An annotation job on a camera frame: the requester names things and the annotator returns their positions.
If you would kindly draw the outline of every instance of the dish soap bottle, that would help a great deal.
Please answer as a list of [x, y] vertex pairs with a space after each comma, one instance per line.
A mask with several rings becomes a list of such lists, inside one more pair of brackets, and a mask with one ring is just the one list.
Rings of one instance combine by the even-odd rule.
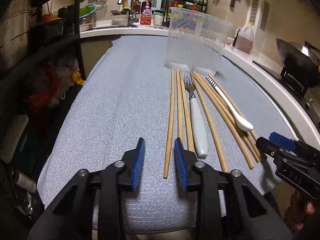
[[151, 8], [149, 5], [150, 0], [147, 0], [146, 5], [144, 6], [142, 13], [140, 24], [141, 25], [151, 25]]
[[238, 34], [235, 48], [242, 50], [245, 53], [250, 54], [253, 46], [254, 33], [252, 29], [252, 23], [248, 23], [243, 26], [242, 30]]

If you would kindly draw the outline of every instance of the stove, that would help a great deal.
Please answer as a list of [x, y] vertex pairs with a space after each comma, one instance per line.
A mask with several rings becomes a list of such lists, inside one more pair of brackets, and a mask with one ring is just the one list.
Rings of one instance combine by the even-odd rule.
[[304, 97], [308, 91], [308, 87], [303, 87], [292, 75], [288, 73], [285, 67], [283, 67], [279, 74], [255, 61], [252, 62], [273, 76], [300, 103], [320, 132], [320, 118], [311, 105], [312, 101]]

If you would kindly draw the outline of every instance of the chopstick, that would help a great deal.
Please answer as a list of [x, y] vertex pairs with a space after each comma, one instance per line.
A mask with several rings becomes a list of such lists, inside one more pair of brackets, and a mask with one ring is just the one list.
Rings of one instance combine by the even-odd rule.
[[212, 133], [212, 137], [213, 137], [213, 140], [214, 140], [217, 152], [218, 152], [218, 157], [219, 157], [219, 160], [220, 160], [222, 171], [223, 172], [229, 172], [228, 163], [226, 161], [226, 157], [224, 155], [224, 152], [223, 152], [223, 149], [222, 149], [222, 146], [221, 146], [221, 143], [220, 143], [219, 135], [217, 133], [216, 127], [215, 127], [214, 122], [212, 120], [212, 117], [210, 115], [208, 106], [207, 106], [207, 104], [206, 104], [206, 102], [204, 100], [204, 96], [202, 95], [202, 93], [200, 91], [201, 90], [200, 86], [199, 86], [199, 84], [198, 84], [198, 82], [196, 80], [194, 80], [194, 84], [195, 84], [195, 87], [196, 87], [196, 90], [197, 90], [197, 93], [198, 93], [198, 97], [199, 97], [199, 99], [201, 101], [202, 108], [204, 110], [204, 113], [205, 113], [205, 115], [207, 117], [207, 120], [208, 120], [208, 123], [209, 123], [209, 127], [210, 127], [210, 130], [211, 130], [211, 133]]
[[228, 118], [231, 121], [231, 123], [233, 124], [233, 126], [237, 129], [239, 135], [241, 136], [243, 141], [246, 143], [246, 145], [248, 146], [248, 148], [252, 152], [252, 155], [254, 156], [255, 160], [257, 162], [260, 162], [261, 159], [260, 159], [259, 155], [257, 154], [259, 151], [258, 151], [256, 145], [251, 141], [251, 138], [248, 136], [247, 133], [243, 132], [242, 130], [240, 130], [240, 128], [238, 128], [233, 115], [229, 112], [229, 108], [225, 107], [222, 104], [222, 102], [224, 102], [224, 100], [222, 100], [222, 98], [217, 93], [217, 91], [212, 86], [210, 86], [209, 83], [204, 78], [202, 78], [202, 80], [205, 83], [205, 85], [207, 86], [207, 88], [210, 90], [210, 92], [213, 94], [213, 96], [216, 98], [216, 100], [220, 104], [221, 108], [225, 111], [226, 115], [228, 116]]
[[210, 89], [209, 89], [210, 87], [207, 86], [207, 82], [205, 82], [204, 79], [198, 73], [194, 73], [194, 77], [196, 78], [196, 80], [198, 81], [198, 83], [200, 84], [200, 86], [202, 87], [204, 92], [207, 94], [209, 99], [212, 101], [212, 103], [217, 108], [217, 110], [219, 111], [219, 113], [223, 117], [224, 121], [228, 125], [230, 131], [232, 132], [233, 136], [235, 137], [235, 139], [236, 139], [236, 141], [237, 141], [237, 143], [238, 143], [238, 145], [244, 155], [244, 158], [246, 159], [246, 161], [249, 165], [249, 168], [253, 169], [254, 163], [253, 163], [252, 159], [250, 158], [250, 155], [249, 155], [247, 149], [245, 148], [245, 146], [241, 140], [241, 137], [238, 134], [238, 131], [236, 130], [235, 126], [230, 121], [229, 117], [226, 114], [226, 111], [223, 109], [223, 106], [220, 105], [219, 99], [217, 99], [215, 94], [210, 91]]
[[180, 70], [180, 83], [181, 83], [181, 90], [182, 90], [182, 100], [183, 100], [183, 109], [184, 109], [184, 119], [186, 122], [186, 131], [187, 131], [187, 141], [188, 141], [188, 151], [195, 152], [195, 145], [193, 143], [193, 135], [192, 135], [192, 127], [191, 127], [191, 117], [189, 113], [188, 107], [188, 99], [186, 95], [186, 88], [184, 86], [183, 76]]
[[167, 134], [167, 144], [165, 147], [165, 157], [164, 157], [164, 172], [163, 178], [168, 177], [170, 155], [172, 147], [172, 136], [173, 136], [173, 117], [174, 117], [174, 71], [171, 70], [171, 95], [170, 95], [170, 110], [169, 110], [169, 122], [168, 122], [168, 134]]
[[180, 82], [180, 71], [176, 71], [177, 83], [177, 109], [178, 109], [178, 137], [183, 145], [183, 121], [182, 121], [182, 91]]
[[[239, 108], [237, 107], [237, 105], [234, 103], [234, 101], [229, 97], [229, 95], [227, 94], [227, 92], [219, 85], [219, 83], [217, 83], [217, 81], [214, 79], [214, 77], [212, 75], [209, 74], [209, 77], [217, 84], [217, 86], [220, 88], [220, 90], [225, 94], [225, 96], [229, 99], [229, 101], [231, 102], [231, 104], [233, 105], [233, 107], [236, 109], [236, 111], [243, 117], [244, 115], [241, 113], [241, 111], [239, 110]], [[258, 139], [257, 134], [255, 133], [254, 130], [250, 131], [251, 136], [253, 137], [253, 139], [256, 141]], [[257, 152], [259, 158], [261, 158], [261, 154], [258, 150]]]

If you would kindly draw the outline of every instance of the faucet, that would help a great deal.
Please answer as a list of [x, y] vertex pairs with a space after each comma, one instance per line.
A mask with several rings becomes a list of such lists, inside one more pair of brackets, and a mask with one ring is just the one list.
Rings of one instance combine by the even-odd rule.
[[130, 5], [131, 10], [130, 10], [129, 16], [128, 16], [127, 27], [133, 27], [133, 23], [139, 22], [139, 19], [137, 18], [135, 11], [132, 10], [133, 1], [134, 1], [134, 0], [131, 0], [131, 5]]

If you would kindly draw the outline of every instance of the wall vent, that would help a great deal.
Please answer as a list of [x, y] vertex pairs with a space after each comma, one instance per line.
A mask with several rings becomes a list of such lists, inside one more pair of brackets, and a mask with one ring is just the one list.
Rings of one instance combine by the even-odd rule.
[[249, 22], [251, 22], [252, 25], [255, 25], [256, 23], [258, 6], [259, 6], [259, 0], [252, 0], [251, 13], [249, 18]]
[[266, 31], [268, 17], [269, 17], [270, 4], [264, 1], [260, 29]]

